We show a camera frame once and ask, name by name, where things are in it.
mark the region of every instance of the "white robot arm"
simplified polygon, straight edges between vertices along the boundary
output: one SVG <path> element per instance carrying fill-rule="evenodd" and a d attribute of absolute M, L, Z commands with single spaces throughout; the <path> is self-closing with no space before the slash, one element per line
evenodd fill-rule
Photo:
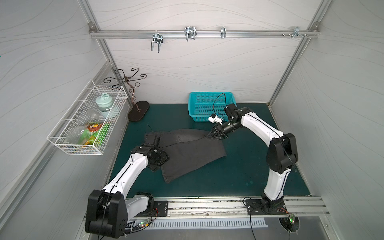
<path fill-rule="evenodd" d="M 222 123 L 214 114 L 209 118 L 217 122 L 208 138 L 224 139 L 228 133 L 241 126 L 250 129 L 268 146 L 266 161 L 269 166 L 269 175 L 263 193 L 263 211 L 274 212 L 283 201 L 283 190 L 291 168 L 298 160 L 296 139 L 291 133 L 285 134 L 258 117 L 248 107 L 238 109 L 236 105 L 227 105 L 224 109 L 229 121 Z"/>
<path fill-rule="evenodd" d="M 147 166 L 156 171 L 169 160 L 168 155 L 157 150 L 159 138 L 148 134 L 146 142 L 135 147 L 131 155 L 116 175 L 102 190 L 94 190 L 88 197 L 85 231 L 102 236 L 119 238 L 132 229 L 126 229 L 129 219 L 140 212 L 150 215 L 154 209 L 153 196 L 138 193 L 130 200 L 125 200 L 133 183 Z"/>

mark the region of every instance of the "gray jeans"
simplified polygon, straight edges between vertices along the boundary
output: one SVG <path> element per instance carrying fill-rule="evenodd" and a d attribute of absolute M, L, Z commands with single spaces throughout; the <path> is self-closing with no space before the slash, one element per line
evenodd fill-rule
<path fill-rule="evenodd" d="M 154 133 L 160 138 L 159 149 L 170 157 L 161 166 L 166 183 L 227 155 L 222 141 L 207 139 L 208 133 L 198 129 Z"/>

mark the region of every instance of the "turquoise basket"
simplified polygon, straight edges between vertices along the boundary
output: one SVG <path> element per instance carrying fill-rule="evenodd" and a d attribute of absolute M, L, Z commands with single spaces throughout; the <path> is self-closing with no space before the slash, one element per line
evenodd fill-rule
<path fill-rule="evenodd" d="M 230 92 L 194 92 L 189 94 L 188 112 L 189 116 L 193 118 L 195 122 L 209 122 L 208 118 L 213 111 L 213 103 L 215 102 L 216 114 L 224 118 L 224 121 L 228 121 L 228 117 L 224 112 L 226 105 L 231 103 L 236 104 L 233 94 Z"/>

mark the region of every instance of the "wire rack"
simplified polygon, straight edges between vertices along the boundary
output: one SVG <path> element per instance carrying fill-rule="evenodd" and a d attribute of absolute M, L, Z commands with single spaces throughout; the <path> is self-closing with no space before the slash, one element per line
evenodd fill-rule
<path fill-rule="evenodd" d="M 102 93 L 108 93 L 114 103 L 106 118 L 95 119 L 89 116 L 87 110 L 98 110 L 95 100 Z M 127 93 L 122 86 L 98 86 L 90 80 L 76 101 L 51 131 L 47 137 L 48 141 L 69 155 L 102 155 L 127 98 Z M 86 126 L 91 122 L 102 123 L 93 145 L 65 144 L 65 139 L 71 130 L 78 126 Z"/>

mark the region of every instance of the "dark green mat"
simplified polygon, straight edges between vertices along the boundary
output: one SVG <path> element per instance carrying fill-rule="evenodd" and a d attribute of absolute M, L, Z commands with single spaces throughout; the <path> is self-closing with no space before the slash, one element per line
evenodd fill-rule
<path fill-rule="evenodd" d="M 237 104 L 248 106 L 264 121 L 276 127 L 266 104 Z M 172 131 L 192 128 L 210 131 L 210 122 L 195 122 L 188 115 L 188 104 L 151 104 L 144 118 L 130 122 L 122 141 L 111 180 L 129 159 L 129 152 L 144 141 L 144 134 L 153 131 Z M 137 192 L 150 192 L 155 197 L 188 196 L 260 196 L 268 179 L 269 168 L 265 162 L 267 146 L 249 129 L 238 129 L 223 140 L 226 157 L 217 159 L 190 172 L 169 184 L 164 182 L 161 170 L 144 169 L 136 179 L 128 197 Z M 308 195 L 299 172 L 291 172 L 284 195 Z"/>

